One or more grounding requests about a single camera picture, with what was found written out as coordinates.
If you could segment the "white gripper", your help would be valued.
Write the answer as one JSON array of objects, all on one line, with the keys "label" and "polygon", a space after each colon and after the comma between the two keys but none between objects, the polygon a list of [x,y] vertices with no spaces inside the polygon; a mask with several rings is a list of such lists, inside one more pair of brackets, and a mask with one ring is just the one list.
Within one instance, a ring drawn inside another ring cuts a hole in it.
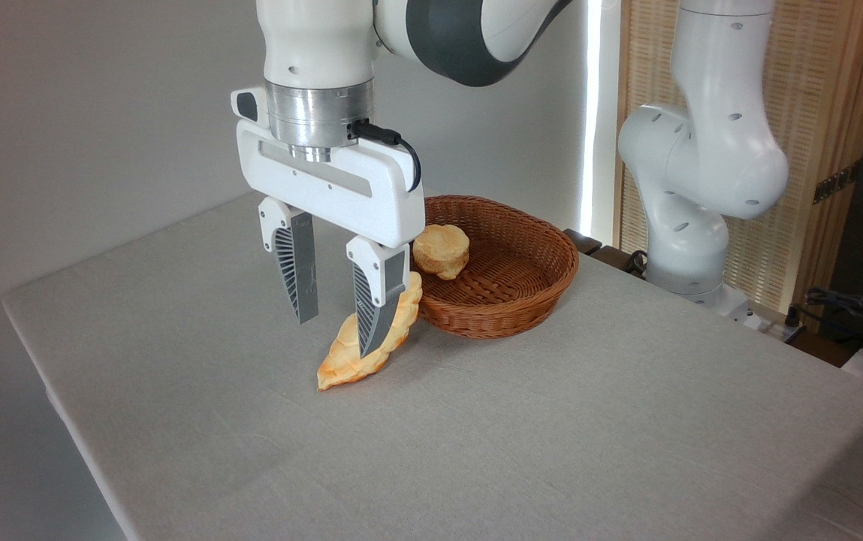
[{"label": "white gripper", "polygon": [[300,323],[318,315],[313,216],[360,235],[346,244],[360,357],[376,352],[409,287],[405,243],[426,223],[424,192],[412,188],[411,155],[365,140],[332,150],[328,162],[311,163],[291,156],[269,130],[249,120],[237,122],[236,137],[243,177],[270,196],[258,206],[262,242]]}]

